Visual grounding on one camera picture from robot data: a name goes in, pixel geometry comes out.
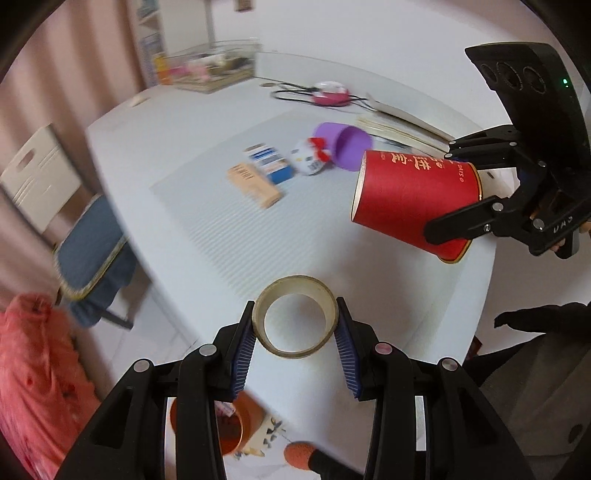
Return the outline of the person's right hand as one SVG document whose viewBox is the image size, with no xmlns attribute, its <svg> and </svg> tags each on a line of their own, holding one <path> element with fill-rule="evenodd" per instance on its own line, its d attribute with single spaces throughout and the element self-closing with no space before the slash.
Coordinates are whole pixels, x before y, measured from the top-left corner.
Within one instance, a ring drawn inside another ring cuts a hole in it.
<svg viewBox="0 0 591 480">
<path fill-rule="evenodd" d="M 531 215 L 531 219 L 537 232 L 548 231 L 553 235 L 552 239 L 555 243 L 544 248 L 542 252 L 552 251 L 562 259 L 568 259 L 576 254 L 579 250 L 579 236 L 590 233 L 590 218 L 587 218 L 585 222 L 576 222 L 572 216 L 564 217 L 553 228 L 549 227 L 548 221 L 544 221 L 538 215 L 538 211 Z"/>
</svg>

